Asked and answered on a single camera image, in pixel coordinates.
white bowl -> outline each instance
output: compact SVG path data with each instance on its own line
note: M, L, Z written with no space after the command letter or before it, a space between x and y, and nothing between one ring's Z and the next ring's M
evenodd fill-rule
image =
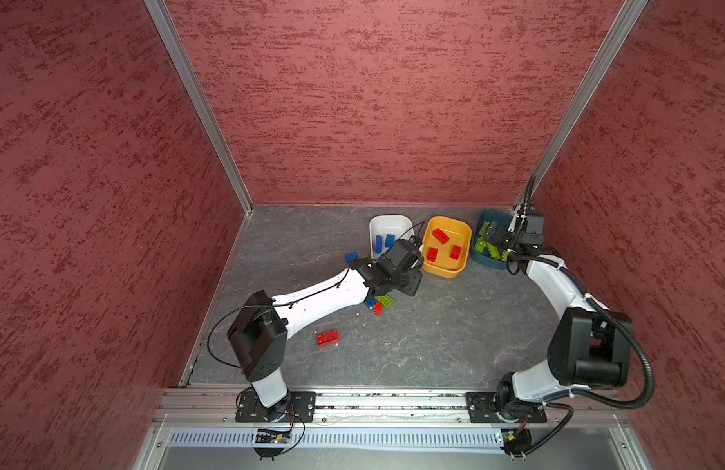
M375 238L380 235L383 239L382 250L375 252ZM403 215L379 215L370 219L370 258L376 259L386 253L386 235L394 235L399 239L408 239L414 235L412 221Z

plastic bowl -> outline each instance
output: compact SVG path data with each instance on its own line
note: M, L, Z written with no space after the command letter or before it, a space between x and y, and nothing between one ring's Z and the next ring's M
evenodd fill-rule
M472 258L472 261L479 262L481 265L485 265L493 269L506 268L505 262L501 261L500 259L491 258L488 255L483 255L474 248L474 245L477 243L477 238L480 236L479 231L480 227L483 226L483 223L496 221L501 225L508 226L509 224L511 224L512 219L513 215L500 211L485 211L480 214L480 221L477 222L477 228L474 231L474 235L472 236L472 241L469 246L469 256L470 258Z
M442 244L433 236L433 231L441 229L449 236L446 244ZM425 230L423 239L423 256L425 264L423 270L432 275L446 277L452 279L456 277L467 266L467 253L469 251L469 243L472 239L471 227L462 221L451 219L449 217L436 216L428 222L428 229ZM451 258L451 249L454 246L461 248L459 259ZM428 250L436 248L438 255L435 261L428 261Z
M386 235L394 235L394 237L405 240L410 238L414 235L412 221L410 221L409 217L403 215L379 215L370 219L370 258L376 259L388 251ZM380 253L375 252L376 236L383 238Z

gray marble floor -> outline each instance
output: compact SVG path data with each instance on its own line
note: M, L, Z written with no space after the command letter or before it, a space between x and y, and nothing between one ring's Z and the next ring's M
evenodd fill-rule
M444 215L474 229L480 210L258 206L209 329L256 290L291 293L341 272L345 253L369 255L367 224L384 213L401 213L414 223ZM471 261L454 279L424 272L414 297L399 292L391 297L394 304L383 316L364 305L347 307L297 333L282 364L288 385L491 388L504 373L543 360L558 323L540 288L525 275ZM219 325L211 347L236 363L226 339L232 319ZM338 346L319 348L316 334L334 328ZM204 347L190 383L246 381L240 369L218 363Z

ventilation grille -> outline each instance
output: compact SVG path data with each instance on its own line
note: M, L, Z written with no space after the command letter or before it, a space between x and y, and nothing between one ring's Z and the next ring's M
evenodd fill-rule
M294 444L302 430L292 433ZM175 428L169 438L172 447L253 447L255 430ZM416 448L442 450L500 451L502 445L498 429L448 429L448 428L307 428L305 437L298 447L329 448ZM284 445L260 445L261 447L284 447Z

black cable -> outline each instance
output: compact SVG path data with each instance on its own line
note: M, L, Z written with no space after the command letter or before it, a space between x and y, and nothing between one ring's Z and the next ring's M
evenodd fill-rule
M560 396L567 396L568 392L571 392L574 395L586 396L587 398L590 398L592 400L599 401L603 405L612 406L617 409L637 409L646 405L647 402L652 399L653 395L655 394L655 373L653 371L652 364L649 362L649 358L647 358L647 354L644 352L641 344L639 344L639 342L637 341L637 338L635 338L634 335L627 328L625 328L621 324L621 322L612 315L609 310L602 308L602 306L600 306L600 304L598 304L592 298L592 296L590 296L589 292L587 291L587 289L584 288L582 283L564 266L560 266L552 259L535 257L532 255L520 255L515 252L509 252L509 258L517 258L523 261L543 262L547 265L559 269L574 284L579 293L585 298L587 304L594 308L595 311L605 319L605 321L613 325L613 327L618 330L619 333L621 333L621 335L631 345L631 349L633 349L634 352L637 354L639 362L642 365L642 373L644 374L644 386L642 387L642 391L639 396L635 399L628 401L614 400L607 398L606 396L598 395L597 393L594 393L587 389L572 388L568 391L554 393L552 396L546 397L545 400L555 400Z
M413 230L413 229L414 229L415 227L417 227L417 226L419 226L419 229L417 229L417 236L419 237L419 231L423 229L423 224L424 224L424 223L425 223L425 221L422 221L422 222L420 222L420 223L416 223L416 224L414 224L414 225L413 225L412 227L410 227L409 229L406 229L406 230L405 230L405 232L404 232L404 233L402 233L401 235L399 235L399 236L398 236L398 237L397 237L396 239L398 240L398 239L400 239L401 237L405 236L405 235L407 234L407 232L408 232L408 231L410 231L410 230Z
M321 292L325 292L326 290L332 289L332 288L334 288L334 287L339 287L339 286L341 285L341 283L343 283L343 282L344 282L344 279L346 279L346 278L347 278L347 275L349 274L349 269L350 269L350 268L352 268L352 265L348 265L348 266L347 266L347 270L346 270L346 271L344 272L344 276L343 276L343 277L341 277L341 279L339 279L339 281L338 281L338 282L335 282L335 283L333 283L332 285L330 285L330 286L326 287L325 289L319 290L318 292L314 292L314 293L312 293L312 294L308 294L308 295L304 296L303 298L298 298L297 300L293 300L293 301L291 301L291 302L288 302L288 303L286 303L286 304L280 304L280 305L243 305L242 307L238 307L238 308L236 308L236 309L234 309L234 310L231 310L231 311L229 311L229 312L228 312L228 313L227 313L226 315L224 315L224 316L222 316L221 318L219 318L219 321L217 321L217 322L216 322L216 324L215 324L215 325L213 325L213 328L211 328L211 331L210 331L210 332L208 332L208 339L206 340L206 349L208 350L208 354L209 354L209 355L210 355L211 357L213 357L213 358L214 358L214 359L215 359L215 360L216 360L217 362L221 362L222 364L224 364L224 365L229 365L229 366L231 366L231 367L237 367L237 368L240 368L240 366L239 366L239 365L236 365L236 364L232 364L231 362L226 362L225 360L223 360L223 359L221 359L221 358L217 357L217 356L216 356L216 354L214 354L214 353L213 353L213 351L211 351L211 336L213 335L213 332L215 332L215 331L216 331L216 329L217 329L217 328L219 327L219 325L220 325L220 324L221 324L221 323L222 323L222 322L223 322L223 321L224 321L224 320L226 319L226 317L227 317L227 316L229 316L229 315L232 315L232 314L234 314L235 312L238 312L238 311L242 310L243 308L248 308L248 307L257 307L257 308L260 308L260 307L273 307L273 308L276 308L276 307L289 307L289 308L292 308L292 306L293 306L294 304L296 304L297 302L300 302L301 300L304 300L304 299L306 299L306 298L309 298L309 297L315 296L315 295L317 295L317 294L320 294ZM253 314L253 317L252 317L252 318L250 318L250 321L253 321L253 320L255 320L256 318L258 318L259 316L261 316L261 315L263 315L263 314L267 313L268 311L269 311L269 310L268 310L267 308L266 308L265 310L263 310L263 309L262 309L262 310L258 310L258 311L256 311L256 312L255 312L255 313Z
M548 432L545 436L541 437L539 441L534 443L526 452L522 452L521 456L528 456L529 454L535 452L537 449L542 447L543 444L545 444L547 441L549 441L552 437L554 437L556 434L561 432L561 429L563 429L566 424L571 421L571 417L574 416L574 409L569 406L565 405L563 403L546 403L546 408L550 409L560 409L560 410L566 410L566 416L561 419L561 421L555 425L555 427Z
M305 420L302 419L302 418L300 418L300 415L299 414L290 413L290 412L288 412L286 410L284 411L283 414L286 414L287 416L293 416L293 417L299 419L302 422L302 436L300 436L300 438L297 440L297 442L295 442L289 449L282 450L280 453L278 453L274 457L278 457L280 455L284 455L287 452L289 452L290 450L294 449L297 446L297 444L299 444L300 442L302 442L302 438L305 437Z
M527 212L529 212L529 202L532 199L532 190L534 188L535 175L532 174L527 180L527 187L524 190L524 203L522 204L522 214L521 216L517 215L517 218L519 218L519 225L514 226L513 238L509 243L509 249L515 249L515 247L517 246L517 242L522 237L522 231L524 230L524 226L527 223ZM517 263L516 271L511 271L510 262L508 258L506 258L506 271L508 271L512 276L516 276L519 273L519 264Z
M242 307L236 308L235 310L229 311L226 315L219 318L219 321L217 321L216 325L213 326L210 332L208 332L208 339L206 339L206 349L208 350L208 354L213 357L216 361L221 362L224 365L229 365L231 367L236 367L238 369L241 369L241 367L237 364L232 364L231 362L226 362L223 359L219 359L216 354L211 351L211 336L213 335L213 332L216 331L217 327L226 319L227 316L234 314L235 312L238 312L242 310L243 308L249 308L249 307L266 307L266 305L243 305Z

